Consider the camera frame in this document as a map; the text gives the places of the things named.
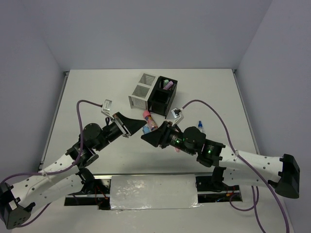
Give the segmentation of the blue highlighter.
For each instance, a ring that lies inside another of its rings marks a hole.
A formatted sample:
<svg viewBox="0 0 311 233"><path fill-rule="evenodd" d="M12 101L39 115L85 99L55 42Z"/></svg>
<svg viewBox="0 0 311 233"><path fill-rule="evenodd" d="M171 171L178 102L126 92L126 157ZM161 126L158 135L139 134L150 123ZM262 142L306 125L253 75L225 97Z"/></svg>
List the blue highlighter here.
<svg viewBox="0 0 311 233"><path fill-rule="evenodd" d="M149 129L148 126L143 126L143 127L142 127L142 131L143 131L144 134L147 134L147 133L150 132L150 129Z"/></svg>

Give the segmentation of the purple highlighter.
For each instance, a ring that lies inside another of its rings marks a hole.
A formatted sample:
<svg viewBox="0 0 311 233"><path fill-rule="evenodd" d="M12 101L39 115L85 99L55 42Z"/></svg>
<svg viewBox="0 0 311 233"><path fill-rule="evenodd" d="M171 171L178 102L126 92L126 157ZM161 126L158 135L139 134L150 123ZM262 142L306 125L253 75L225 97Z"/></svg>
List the purple highlighter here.
<svg viewBox="0 0 311 233"><path fill-rule="evenodd" d="M174 83L172 81L169 81L164 87L164 90L169 90L172 86L174 85Z"/></svg>

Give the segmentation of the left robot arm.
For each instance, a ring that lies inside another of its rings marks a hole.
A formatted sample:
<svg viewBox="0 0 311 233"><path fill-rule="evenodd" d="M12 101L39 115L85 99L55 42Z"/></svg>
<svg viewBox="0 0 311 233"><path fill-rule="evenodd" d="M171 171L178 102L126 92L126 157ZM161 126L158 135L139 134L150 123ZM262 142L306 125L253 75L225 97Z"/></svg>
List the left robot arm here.
<svg viewBox="0 0 311 233"><path fill-rule="evenodd" d="M27 226L27 220L40 208L73 193L85 194L95 189L95 178L88 166L98 159L97 152L120 136L130 137L146 122L117 112L106 118L106 125L96 123L82 127L78 142L58 160L40 172L24 173L26 179L9 184L17 174L0 183L0 217L6 229Z"/></svg>

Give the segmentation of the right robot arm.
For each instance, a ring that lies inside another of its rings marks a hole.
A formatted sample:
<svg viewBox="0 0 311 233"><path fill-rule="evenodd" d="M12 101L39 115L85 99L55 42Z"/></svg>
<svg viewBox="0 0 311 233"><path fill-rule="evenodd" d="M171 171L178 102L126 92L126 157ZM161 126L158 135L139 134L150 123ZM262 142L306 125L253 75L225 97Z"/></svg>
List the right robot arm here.
<svg viewBox="0 0 311 233"><path fill-rule="evenodd" d="M299 198L300 168L292 155L270 157L233 150L207 139L194 126L180 131L167 121L141 139L156 148L172 146L195 155L201 165L214 168L211 184L217 190L236 185L267 186L282 197Z"/></svg>

